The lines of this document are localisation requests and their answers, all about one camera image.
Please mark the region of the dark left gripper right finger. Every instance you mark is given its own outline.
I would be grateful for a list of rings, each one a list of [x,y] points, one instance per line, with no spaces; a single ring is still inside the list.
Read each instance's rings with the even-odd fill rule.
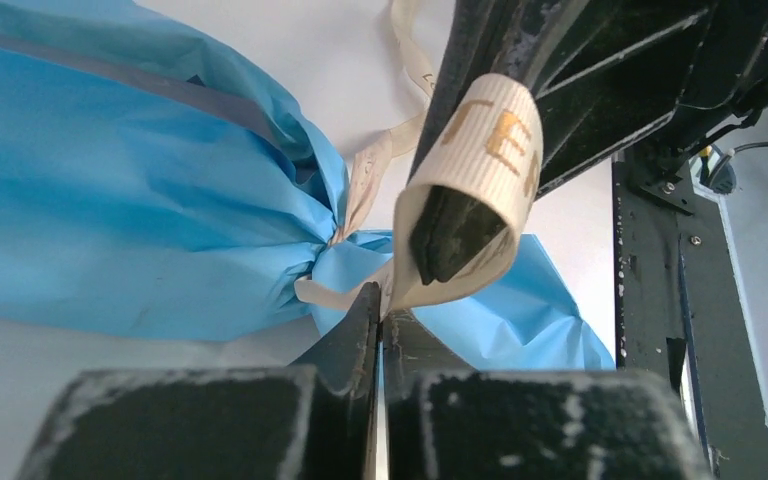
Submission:
[[[408,311],[381,332],[393,479],[711,477],[654,374],[477,371]]]

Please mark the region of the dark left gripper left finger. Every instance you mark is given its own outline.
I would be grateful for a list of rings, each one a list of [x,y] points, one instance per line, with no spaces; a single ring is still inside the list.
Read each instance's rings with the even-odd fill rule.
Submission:
[[[370,479],[381,289],[285,367],[91,370],[49,409],[22,479]]]

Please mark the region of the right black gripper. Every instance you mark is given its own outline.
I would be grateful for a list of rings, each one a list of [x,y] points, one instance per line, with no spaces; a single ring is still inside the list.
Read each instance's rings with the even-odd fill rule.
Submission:
[[[717,124],[768,106],[768,1],[459,1],[417,160],[486,73],[537,105],[539,195],[639,142],[674,172]]]

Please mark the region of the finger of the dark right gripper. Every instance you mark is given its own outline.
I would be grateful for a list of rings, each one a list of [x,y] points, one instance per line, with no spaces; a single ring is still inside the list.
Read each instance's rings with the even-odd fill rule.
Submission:
[[[420,281],[451,280],[504,228],[486,204],[447,187],[432,187],[409,239]]]

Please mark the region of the cream lace ribbon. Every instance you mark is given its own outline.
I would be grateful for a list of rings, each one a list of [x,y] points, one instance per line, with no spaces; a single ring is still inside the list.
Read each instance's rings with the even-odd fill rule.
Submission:
[[[391,1],[390,21],[405,71],[430,99],[435,74],[414,41],[412,27],[419,1]],[[299,300],[347,310],[362,284],[381,288],[381,313],[391,309],[441,304],[469,296],[499,279],[512,266],[520,235],[535,200],[542,162],[542,127],[537,107],[525,86],[501,74],[468,81],[465,100],[448,120],[441,138],[400,192],[395,206],[393,259],[346,293],[335,292],[310,277],[296,280]],[[428,108],[384,131],[355,155],[347,195],[347,212],[329,245],[346,240],[367,218],[381,180],[394,158],[416,150]],[[451,280],[422,285],[418,254],[409,253],[409,235],[419,225],[432,187],[447,187],[477,200],[501,217],[501,233],[491,237],[477,258],[459,267]]]

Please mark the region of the blue wrapping paper sheet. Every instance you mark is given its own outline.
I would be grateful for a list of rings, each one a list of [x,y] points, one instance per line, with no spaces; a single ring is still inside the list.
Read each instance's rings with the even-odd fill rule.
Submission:
[[[393,259],[343,225],[352,164],[279,83],[131,1],[0,1],[0,318],[227,341],[311,314]],[[414,307],[481,369],[609,370],[538,240],[464,298]]]

